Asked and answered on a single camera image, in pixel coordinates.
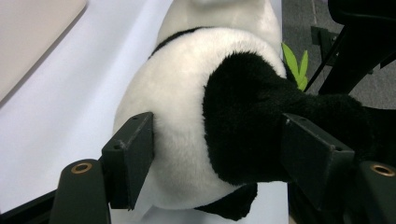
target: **black fur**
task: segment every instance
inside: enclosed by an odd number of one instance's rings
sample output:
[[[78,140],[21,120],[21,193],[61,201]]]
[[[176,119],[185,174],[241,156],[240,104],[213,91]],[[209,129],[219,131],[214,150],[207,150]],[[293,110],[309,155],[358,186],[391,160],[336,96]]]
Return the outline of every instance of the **black fur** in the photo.
[[[358,160],[373,152],[360,103],[346,95],[306,95],[255,53],[235,53],[222,62],[205,86],[203,109],[210,161],[219,178],[233,185],[290,180],[279,162],[282,113],[312,120],[356,149]]]

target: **stuffed panda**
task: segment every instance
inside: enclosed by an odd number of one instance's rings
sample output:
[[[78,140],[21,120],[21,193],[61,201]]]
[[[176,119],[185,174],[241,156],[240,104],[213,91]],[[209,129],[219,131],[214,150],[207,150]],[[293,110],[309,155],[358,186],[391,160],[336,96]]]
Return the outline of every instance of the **stuffed panda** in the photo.
[[[267,23],[255,23],[265,27],[258,33],[238,22],[170,27],[169,18],[176,13],[172,10],[186,4],[195,12],[233,11],[240,4],[270,15],[262,17]],[[151,206],[195,208],[232,220],[245,217],[257,195],[257,183],[290,181],[279,161],[283,113],[311,119],[351,143],[361,150],[359,160],[369,154],[373,134],[364,108],[348,96],[299,91],[279,57],[275,20],[269,0],[180,0],[171,6],[159,44],[135,74],[115,120],[116,131],[131,116],[154,114],[155,156],[134,219]]]

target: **white backdrop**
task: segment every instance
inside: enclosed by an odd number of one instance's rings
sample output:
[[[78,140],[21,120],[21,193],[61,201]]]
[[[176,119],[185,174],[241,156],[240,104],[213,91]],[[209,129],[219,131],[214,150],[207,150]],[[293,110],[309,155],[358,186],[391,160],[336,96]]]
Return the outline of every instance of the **white backdrop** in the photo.
[[[273,1],[280,18],[280,1]],[[57,188],[71,162],[98,159],[120,99],[154,48],[170,0],[90,0],[49,57],[0,104],[2,213]],[[131,223],[112,211],[113,223]],[[260,184],[247,218],[287,223],[286,184]],[[152,209],[143,223],[235,223],[203,212]]]

